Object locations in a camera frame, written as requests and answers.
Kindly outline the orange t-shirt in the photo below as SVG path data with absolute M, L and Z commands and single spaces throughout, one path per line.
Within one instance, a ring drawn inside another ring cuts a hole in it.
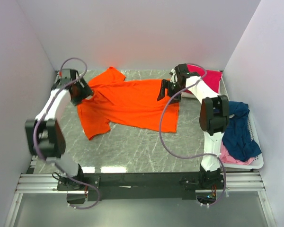
M 126 81 L 126 76 L 110 67 L 88 82 L 94 95 L 77 107 L 86 137 L 110 131 L 118 123 L 153 131 L 177 131 L 179 105 L 167 105 L 169 97 L 157 100 L 160 79 Z

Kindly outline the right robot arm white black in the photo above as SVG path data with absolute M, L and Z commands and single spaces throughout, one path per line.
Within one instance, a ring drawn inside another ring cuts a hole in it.
M 183 63 L 173 68 L 170 74 L 170 80 L 161 81 L 158 101 L 169 96 L 167 104 L 178 103 L 181 94 L 188 90 L 201 104 L 199 125 L 204 132 L 204 152 L 200 154 L 202 162 L 198 173 L 198 184 L 201 188 L 208 189 L 224 183 L 226 173 L 220 155 L 222 138 L 230 121 L 228 97 L 213 91 L 204 82 L 207 70 L 203 70 L 203 74 L 200 74 L 190 71 L 189 65 Z

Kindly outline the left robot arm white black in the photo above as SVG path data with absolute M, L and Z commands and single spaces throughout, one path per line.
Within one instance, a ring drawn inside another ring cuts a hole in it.
M 92 89 L 75 69 L 63 69 L 51 88 L 50 97 L 42 111 L 25 122 L 29 152 L 45 163 L 58 168 L 52 174 L 60 186 L 82 190 L 85 178 L 82 168 L 65 154 L 66 141 L 59 121 L 69 103 L 78 106 L 93 96 Z

